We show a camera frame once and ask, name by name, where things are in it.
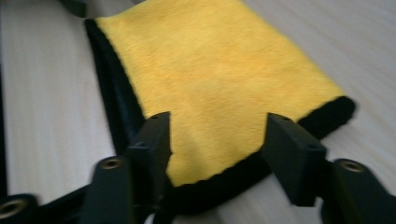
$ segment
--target wooden table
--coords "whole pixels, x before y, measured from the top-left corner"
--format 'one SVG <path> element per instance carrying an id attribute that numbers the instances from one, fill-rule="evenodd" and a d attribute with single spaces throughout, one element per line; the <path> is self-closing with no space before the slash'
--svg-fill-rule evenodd
<path id="1" fill-rule="evenodd" d="M 86 184 L 95 162 L 113 150 L 82 20 L 55 1 L 10 2 L 1 6 L 8 184 L 11 193 L 33 192 L 45 203 Z M 92 13 L 111 15 L 131 6 L 108 2 L 92 1 Z M 355 118 L 323 140 L 329 158 L 366 164 L 396 195 L 396 5 L 391 0 L 247 3 L 359 104 Z M 271 176 L 215 210 L 176 223 L 320 219 L 318 206 L 289 205 Z"/>

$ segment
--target yellow microfiber cloth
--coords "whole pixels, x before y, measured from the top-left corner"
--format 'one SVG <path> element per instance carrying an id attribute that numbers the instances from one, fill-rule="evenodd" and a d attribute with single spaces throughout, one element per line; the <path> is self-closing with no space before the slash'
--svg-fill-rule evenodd
<path id="1" fill-rule="evenodd" d="M 196 190 L 205 189 L 209 201 L 220 193 L 212 190 L 237 193 L 252 184 L 236 183 L 243 175 L 260 172 L 236 168 L 264 143 L 268 112 L 299 121 L 320 138 L 346 123 L 355 108 L 301 50 L 239 0 L 148 0 L 86 26 L 98 75 L 113 76 L 113 87 L 120 84 L 115 90 L 125 88 L 123 80 L 130 84 L 131 104 L 139 108 L 127 113 L 171 112 L 172 185 L 205 181 Z M 127 98 L 123 90 L 114 95 Z M 210 188 L 214 176 L 219 183 L 232 167 L 225 185 Z M 184 197 L 191 194 L 193 187 Z M 210 206 L 204 203 L 199 206 Z"/>

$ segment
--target fabric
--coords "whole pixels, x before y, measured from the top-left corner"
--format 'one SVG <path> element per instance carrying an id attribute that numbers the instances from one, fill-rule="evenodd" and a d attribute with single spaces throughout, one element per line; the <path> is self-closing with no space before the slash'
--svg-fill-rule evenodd
<path id="1" fill-rule="evenodd" d="M 142 115 L 171 112 L 167 173 L 175 189 L 168 201 L 177 212 L 204 211 L 269 173 L 258 153 L 268 112 L 320 138 L 355 109 L 298 47 L 239 0 L 148 0 L 86 26 L 104 98 L 117 98 L 117 106 L 105 102 L 107 115 L 118 108 L 124 118 L 117 125 L 109 118 L 113 138 L 116 126 L 128 138 Z M 106 81 L 113 93 L 104 91 Z M 126 120 L 128 114 L 140 121 Z"/>

